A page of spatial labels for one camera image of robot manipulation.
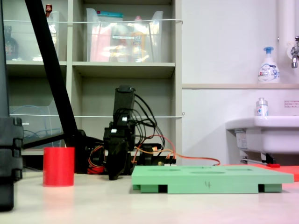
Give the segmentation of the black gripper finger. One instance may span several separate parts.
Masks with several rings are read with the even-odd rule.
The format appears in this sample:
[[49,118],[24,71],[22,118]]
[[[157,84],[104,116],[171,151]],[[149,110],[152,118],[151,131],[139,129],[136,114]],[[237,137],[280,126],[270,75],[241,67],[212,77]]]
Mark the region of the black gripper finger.
[[120,143],[117,147],[117,174],[122,174],[127,170],[128,165],[128,142]]
[[119,149],[109,151],[107,157],[107,172],[109,180],[117,180],[122,171],[122,152]]

